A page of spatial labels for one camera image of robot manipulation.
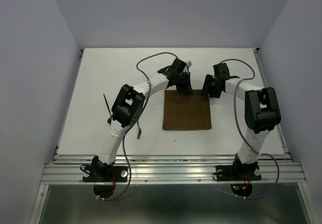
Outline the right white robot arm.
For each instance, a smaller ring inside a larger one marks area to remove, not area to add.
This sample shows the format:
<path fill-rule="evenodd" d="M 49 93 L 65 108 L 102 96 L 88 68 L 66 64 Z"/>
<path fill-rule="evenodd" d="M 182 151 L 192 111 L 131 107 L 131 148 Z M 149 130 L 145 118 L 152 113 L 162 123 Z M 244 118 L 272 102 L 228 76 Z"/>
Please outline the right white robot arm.
<path fill-rule="evenodd" d="M 257 87 L 249 79 L 232 76 L 226 61 L 213 66 L 214 74 L 207 74 L 202 94 L 220 98 L 223 92 L 233 95 L 233 100 L 242 100 L 246 134 L 242 134 L 242 146 L 231 165 L 216 166 L 214 179 L 217 181 L 261 180 L 258 158 L 266 137 L 281 122 L 281 113 L 276 91 L 272 87 Z"/>

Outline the brown cloth napkin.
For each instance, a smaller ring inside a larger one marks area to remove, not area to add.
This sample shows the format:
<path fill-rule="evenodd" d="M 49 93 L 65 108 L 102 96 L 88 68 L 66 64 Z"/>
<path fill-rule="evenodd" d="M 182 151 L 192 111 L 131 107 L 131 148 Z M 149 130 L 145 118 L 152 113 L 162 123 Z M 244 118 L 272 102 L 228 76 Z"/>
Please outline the brown cloth napkin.
<path fill-rule="evenodd" d="M 193 90 L 187 95 L 165 90 L 163 130 L 209 130 L 212 128 L 208 95 Z"/>

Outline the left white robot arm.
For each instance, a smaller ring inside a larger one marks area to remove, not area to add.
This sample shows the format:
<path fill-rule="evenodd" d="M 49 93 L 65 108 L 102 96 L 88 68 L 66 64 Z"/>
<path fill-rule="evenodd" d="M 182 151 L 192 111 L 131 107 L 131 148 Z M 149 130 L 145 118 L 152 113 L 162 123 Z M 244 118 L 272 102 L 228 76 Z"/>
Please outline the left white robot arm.
<path fill-rule="evenodd" d="M 145 82 L 121 87 L 112 106 L 112 116 L 107 144 L 92 159 L 88 175 L 99 182 L 111 182 L 117 150 L 127 132 L 144 111 L 144 104 L 155 93 L 175 86 L 183 94 L 193 94 L 190 81 L 190 61 L 175 58 L 173 63 L 157 71 Z"/>

